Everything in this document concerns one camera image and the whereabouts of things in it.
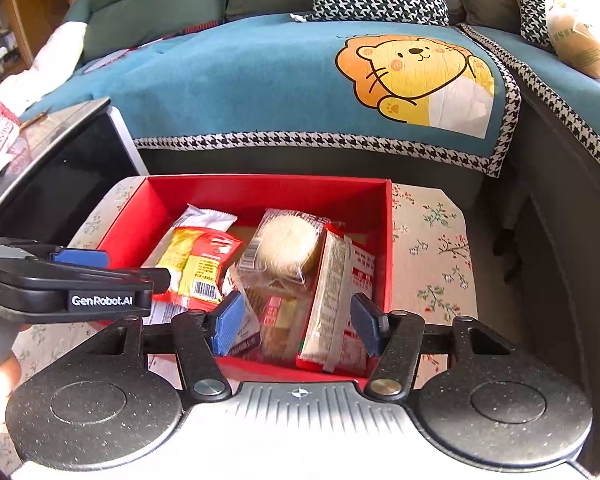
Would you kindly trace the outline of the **red white spicy strip packet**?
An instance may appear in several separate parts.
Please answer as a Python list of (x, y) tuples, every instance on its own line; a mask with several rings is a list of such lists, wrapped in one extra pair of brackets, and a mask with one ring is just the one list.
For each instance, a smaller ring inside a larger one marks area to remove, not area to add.
[(351, 299), (372, 296), (375, 257), (332, 226), (325, 231), (317, 282), (296, 367), (362, 375), (367, 353), (351, 322)]

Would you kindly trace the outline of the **white long snack packet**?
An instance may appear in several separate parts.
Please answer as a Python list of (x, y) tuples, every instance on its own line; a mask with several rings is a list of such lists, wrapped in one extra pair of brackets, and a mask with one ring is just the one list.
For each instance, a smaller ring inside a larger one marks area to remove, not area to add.
[(164, 323), (188, 310), (209, 312), (223, 299), (226, 268), (242, 241), (228, 229), (237, 217), (188, 205), (144, 262), (146, 268), (165, 268), (170, 284), (156, 292), (149, 323)]

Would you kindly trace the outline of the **red cardboard box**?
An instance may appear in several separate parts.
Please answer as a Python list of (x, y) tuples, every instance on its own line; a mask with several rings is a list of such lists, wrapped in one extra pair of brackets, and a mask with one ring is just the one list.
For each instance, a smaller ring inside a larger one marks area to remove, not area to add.
[(240, 291), (242, 332), (218, 361), (227, 378), (363, 380), (351, 299), (388, 304), (390, 228), (387, 180), (159, 176), (140, 182), (99, 248), (116, 269), (168, 269), (166, 298), (189, 309)]

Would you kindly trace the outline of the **white cloth on sofa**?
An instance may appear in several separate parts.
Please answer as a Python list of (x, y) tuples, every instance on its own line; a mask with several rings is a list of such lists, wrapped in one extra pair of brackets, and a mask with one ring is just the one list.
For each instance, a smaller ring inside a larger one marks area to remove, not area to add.
[(38, 51), (30, 68), (0, 83), (0, 102), (20, 116), (43, 96), (62, 86), (73, 74), (83, 52), (87, 24), (61, 24)]

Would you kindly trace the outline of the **round pastry clear wrapper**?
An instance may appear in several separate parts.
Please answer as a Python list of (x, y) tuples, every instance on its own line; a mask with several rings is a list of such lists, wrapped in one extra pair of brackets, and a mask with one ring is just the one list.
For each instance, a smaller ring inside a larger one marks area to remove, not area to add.
[(310, 289), (329, 220), (298, 210), (265, 211), (236, 268), (246, 286)]

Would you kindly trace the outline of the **blue lion sofa cover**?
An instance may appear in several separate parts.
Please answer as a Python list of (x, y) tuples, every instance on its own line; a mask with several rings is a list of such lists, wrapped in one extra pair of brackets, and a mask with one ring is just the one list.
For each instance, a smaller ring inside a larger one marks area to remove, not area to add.
[(348, 148), (497, 177), (525, 96), (600, 165), (600, 81), (468, 24), (244, 18), (88, 62), (32, 112), (106, 98), (142, 150)]

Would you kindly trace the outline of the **black glossy coffee table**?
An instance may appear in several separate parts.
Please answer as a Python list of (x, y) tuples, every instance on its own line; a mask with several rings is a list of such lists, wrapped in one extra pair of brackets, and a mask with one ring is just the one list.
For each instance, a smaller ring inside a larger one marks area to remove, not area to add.
[(25, 128), (0, 173), (0, 236), (65, 245), (106, 193), (147, 167), (120, 110), (102, 98)]

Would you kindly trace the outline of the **white duck snack pouch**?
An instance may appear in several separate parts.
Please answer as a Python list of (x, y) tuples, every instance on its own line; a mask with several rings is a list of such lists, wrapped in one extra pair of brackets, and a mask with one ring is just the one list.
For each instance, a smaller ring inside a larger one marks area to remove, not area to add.
[(242, 280), (234, 264), (225, 273), (222, 292), (225, 295), (229, 292), (239, 292), (242, 295), (242, 302), (244, 303), (242, 322), (240, 322), (239, 330), (228, 354), (230, 356), (243, 356), (247, 352), (257, 348), (261, 343), (261, 330), (258, 316), (253, 310), (247, 291), (242, 284)]

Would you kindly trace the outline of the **red yellow snack packet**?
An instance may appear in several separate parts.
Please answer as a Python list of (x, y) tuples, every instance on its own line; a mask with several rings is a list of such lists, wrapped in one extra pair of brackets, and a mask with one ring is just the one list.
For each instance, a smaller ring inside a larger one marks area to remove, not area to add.
[(202, 226), (180, 226), (172, 234), (158, 268), (170, 273), (170, 285), (159, 301), (187, 310), (213, 310), (222, 300), (222, 277), (242, 246), (233, 235)]

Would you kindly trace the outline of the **red mooncake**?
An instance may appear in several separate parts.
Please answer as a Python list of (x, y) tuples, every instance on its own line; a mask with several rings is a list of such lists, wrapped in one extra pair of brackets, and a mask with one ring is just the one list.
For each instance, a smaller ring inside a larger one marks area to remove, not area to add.
[(294, 367), (311, 312), (313, 292), (249, 287), (247, 298), (260, 324), (260, 341), (242, 357), (248, 361)]

